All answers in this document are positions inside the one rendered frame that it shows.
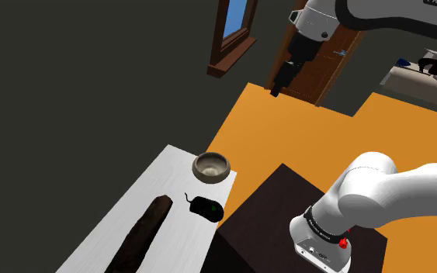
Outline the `beige stone bowl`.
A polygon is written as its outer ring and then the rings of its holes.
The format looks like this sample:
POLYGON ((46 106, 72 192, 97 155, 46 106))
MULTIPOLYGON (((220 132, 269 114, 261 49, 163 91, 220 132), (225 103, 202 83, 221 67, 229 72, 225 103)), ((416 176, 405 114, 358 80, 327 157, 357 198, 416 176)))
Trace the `beige stone bowl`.
POLYGON ((217 184, 231 173, 231 165, 222 154, 206 152, 194 159, 192 173, 202 183, 217 184))

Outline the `black computer mouse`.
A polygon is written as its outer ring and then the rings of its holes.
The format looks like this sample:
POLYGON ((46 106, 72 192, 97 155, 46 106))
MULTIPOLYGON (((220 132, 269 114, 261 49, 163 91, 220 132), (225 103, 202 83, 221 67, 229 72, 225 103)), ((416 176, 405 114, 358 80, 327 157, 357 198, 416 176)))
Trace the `black computer mouse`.
POLYGON ((185 197, 191 213, 202 216, 211 223, 218 223, 224 218, 224 207, 219 202, 202 196, 189 200, 186 192, 185 197))

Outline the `brown wooden door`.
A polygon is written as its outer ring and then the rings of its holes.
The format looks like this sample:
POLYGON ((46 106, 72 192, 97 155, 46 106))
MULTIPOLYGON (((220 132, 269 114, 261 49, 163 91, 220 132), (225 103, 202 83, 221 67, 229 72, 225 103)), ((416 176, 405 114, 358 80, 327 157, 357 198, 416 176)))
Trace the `brown wooden door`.
MULTIPOLYGON (((302 9, 306 2, 307 0, 295 0, 292 10, 302 9)), ((283 61, 289 60, 291 55, 287 52, 287 47, 295 32, 295 28, 288 22, 265 83, 265 89, 272 90, 274 87, 273 80, 281 64, 283 61)), ((314 60, 303 66, 301 72, 293 79, 288 88, 282 88, 281 94, 319 105, 319 102, 325 98, 345 64, 349 61, 363 35, 364 32, 346 29, 340 25, 332 38, 323 43, 314 60)))

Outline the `brown framed window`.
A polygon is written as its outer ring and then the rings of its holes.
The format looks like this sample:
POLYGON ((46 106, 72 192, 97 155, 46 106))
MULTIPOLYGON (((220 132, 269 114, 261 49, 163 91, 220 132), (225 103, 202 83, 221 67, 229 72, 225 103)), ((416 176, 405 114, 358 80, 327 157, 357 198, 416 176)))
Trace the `brown framed window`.
POLYGON ((223 77, 254 44, 250 36, 258 0, 219 0, 207 74, 223 77))

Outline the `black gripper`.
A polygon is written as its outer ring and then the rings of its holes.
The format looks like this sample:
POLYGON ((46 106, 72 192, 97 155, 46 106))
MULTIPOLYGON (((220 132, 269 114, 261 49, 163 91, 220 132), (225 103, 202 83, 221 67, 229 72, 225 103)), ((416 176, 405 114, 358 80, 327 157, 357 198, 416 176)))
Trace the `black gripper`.
POLYGON ((290 61, 284 61, 277 72, 270 95, 277 97, 282 88, 288 88, 292 80, 299 74, 303 63, 312 61, 322 46, 322 41, 312 40, 296 32, 290 41, 287 51, 290 61))

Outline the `dark robot stand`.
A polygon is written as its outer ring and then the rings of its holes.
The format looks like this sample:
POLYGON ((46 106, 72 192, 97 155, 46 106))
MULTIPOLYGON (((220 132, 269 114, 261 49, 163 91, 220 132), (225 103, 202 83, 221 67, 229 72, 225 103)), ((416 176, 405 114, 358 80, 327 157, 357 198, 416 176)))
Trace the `dark robot stand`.
POLYGON ((281 164, 217 229, 200 273, 324 273, 295 252, 289 230, 323 194, 281 164))

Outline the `long dark brown bark piece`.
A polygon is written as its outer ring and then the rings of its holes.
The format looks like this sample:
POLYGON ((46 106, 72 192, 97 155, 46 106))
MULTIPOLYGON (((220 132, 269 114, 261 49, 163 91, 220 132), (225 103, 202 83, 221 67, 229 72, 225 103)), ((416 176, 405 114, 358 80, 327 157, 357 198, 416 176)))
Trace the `long dark brown bark piece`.
POLYGON ((167 195, 156 197, 133 225, 104 273, 136 273, 154 237, 163 224, 173 201, 167 195))

